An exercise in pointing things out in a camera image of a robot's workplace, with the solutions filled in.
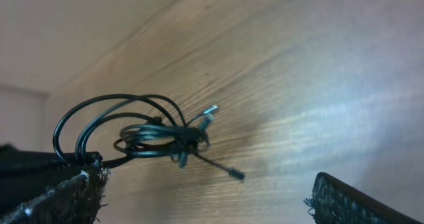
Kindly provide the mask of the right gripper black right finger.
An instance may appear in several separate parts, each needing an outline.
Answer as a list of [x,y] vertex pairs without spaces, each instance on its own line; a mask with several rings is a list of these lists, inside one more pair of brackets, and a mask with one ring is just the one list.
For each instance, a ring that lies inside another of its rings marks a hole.
[[421,224],[326,172],[316,175],[303,202],[318,224]]

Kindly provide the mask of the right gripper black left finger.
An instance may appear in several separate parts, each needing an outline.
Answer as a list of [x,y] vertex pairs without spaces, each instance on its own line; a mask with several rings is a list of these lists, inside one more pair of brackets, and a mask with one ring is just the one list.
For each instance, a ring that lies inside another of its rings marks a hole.
[[108,170],[45,170],[1,177],[2,223],[94,223]]

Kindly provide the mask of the black USB cable thin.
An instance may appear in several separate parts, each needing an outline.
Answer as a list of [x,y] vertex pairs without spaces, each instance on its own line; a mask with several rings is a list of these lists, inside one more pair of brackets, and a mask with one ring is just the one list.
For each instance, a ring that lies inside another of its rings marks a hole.
[[127,158],[159,158],[163,156],[170,156],[171,159],[178,163],[180,168],[184,168],[187,164],[188,156],[192,155],[196,158],[226,172],[230,177],[239,181],[244,181],[245,173],[233,167],[224,166],[213,160],[210,160],[202,155],[192,140],[188,141],[185,146],[180,146],[176,141],[171,141],[166,144],[149,145],[149,144],[136,144],[130,145],[128,148],[120,147],[119,144],[123,139],[116,140],[113,143],[113,148],[119,152],[126,154]]

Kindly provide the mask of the black USB cable thick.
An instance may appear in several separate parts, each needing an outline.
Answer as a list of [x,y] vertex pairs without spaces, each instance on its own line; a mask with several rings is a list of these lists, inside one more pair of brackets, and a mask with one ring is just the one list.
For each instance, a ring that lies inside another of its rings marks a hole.
[[[73,157],[65,157],[65,153],[60,146],[60,134],[67,121],[78,111],[89,105],[112,99],[120,99],[121,102],[106,109],[90,121],[77,138]],[[169,120],[170,124],[165,125],[161,117],[151,117],[142,113],[117,112],[118,109],[136,101],[146,103],[157,109],[167,120]],[[218,107],[212,105],[195,115],[189,121],[186,121],[178,105],[170,98],[163,95],[131,95],[123,93],[101,95],[77,104],[59,120],[52,135],[52,146],[58,157],[67,164],[89,164],[91,161],[87,153],[87,144],[94,131],[101,125],[115,119],[134,118],[141,119],[144,122],[126,126],[119,131],[117,140],[123,139],[123,142],[119,144],[120,147],[128,148],[130,145],[139,143],[158,145],[166,144],[171,141],[176,141],[178,145],[185,146],[188,141],[192,140],[197,144],[200,155],[202,155],[201,153],[210,147],[207,128],[215,120],[215,113],[217,110]],[[129,159],[125,155],[123,158],[102,162],[101,165],[108,168],[114,168],[132,159],[134,158]]]

